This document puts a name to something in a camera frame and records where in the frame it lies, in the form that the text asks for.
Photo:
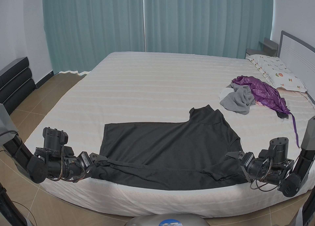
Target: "fitted sheet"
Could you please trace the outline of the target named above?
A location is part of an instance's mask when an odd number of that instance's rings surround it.
[[[225,110],[220,90],[239,75],[265,78],[247,59],[215,56],[114,52],[73,86],[45,116],[26,141],[34,152],[43,146],[46,126],[63,129],[75,155],[99,153],[104,124],[122,122],[185,122],[189,110],[209,104],[219,109],[239,135],[245,152],[256,157],[275,137],[289,138],[288,158],[296,159],[292,118],[280,119],[264,106],[251,106],[247,115]],[[300,141],[315,110],[306,94],[279,89],[296,119]],[[313,188],[313,165],[298,195]],[[42,186],[52,195],[95,211],[124,216],[194,213],[203,217],[235,216],[253,212],[287,198],[274,190],[251,190],[249,183],[204,190],[144,189],[88,178],[78,183],[53,182]]]

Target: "bed headboard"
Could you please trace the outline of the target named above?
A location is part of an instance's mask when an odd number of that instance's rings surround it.
[[[281,31],[278,57],[307,87],[315,100],[315,48],[297,37]]]

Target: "white label sticker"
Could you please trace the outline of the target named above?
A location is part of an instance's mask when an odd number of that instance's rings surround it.
[[[84,153],[82,153],[81,156],[82,156],[82,159],[83,159],[83,161],[84,161],[86,167],[88,167],[90,164],[89,164],[88,160],[86,159]]]
[[[248,166],[248,164],[250,163],[253,157],[254,157],[254,154],[252,154],[250,158],[246,161],[245,166]]]

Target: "floral pillow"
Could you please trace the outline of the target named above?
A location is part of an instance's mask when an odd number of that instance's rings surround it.
[[[246,58],[258,68],[274,88],[283,88],[299,92],[307,91],[303,82],[295,76],[278,57],[250,55]]]

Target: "white wall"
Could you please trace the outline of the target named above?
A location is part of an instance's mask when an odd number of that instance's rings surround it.
[[[0,70],[25,56],[23,0],[0,0]]]
[[[315,0],[274,0],[271,40],[284,30],[315,47]]]
[[[42,0],[0,0],[0,70],[25,56],[35,83],[52,71]]]

